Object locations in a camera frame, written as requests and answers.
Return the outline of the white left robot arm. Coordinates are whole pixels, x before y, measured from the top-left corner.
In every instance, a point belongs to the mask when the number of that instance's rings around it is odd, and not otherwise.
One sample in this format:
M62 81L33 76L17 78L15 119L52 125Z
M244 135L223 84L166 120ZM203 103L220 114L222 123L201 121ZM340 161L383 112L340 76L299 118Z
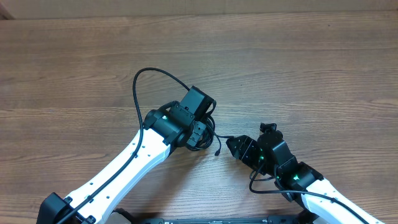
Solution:
M203 138L209 103L172 101L151 110L142 129L103 170L65 198L51 193L40 205L37 223L105 223L119 202L178 147Z

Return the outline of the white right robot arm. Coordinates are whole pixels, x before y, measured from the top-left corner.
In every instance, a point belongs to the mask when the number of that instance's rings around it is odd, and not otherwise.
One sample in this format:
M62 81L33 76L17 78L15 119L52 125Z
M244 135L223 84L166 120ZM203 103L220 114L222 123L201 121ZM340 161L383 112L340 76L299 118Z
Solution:
M291 153L280 131L263 131L255 141L248 136L230 138L226 145L236 159L255 173L249 189L255 194L281 194L298 203L312 223L380 223L381 221L342 195L328 179ZM275 190L256 190L256 177L269 175Z

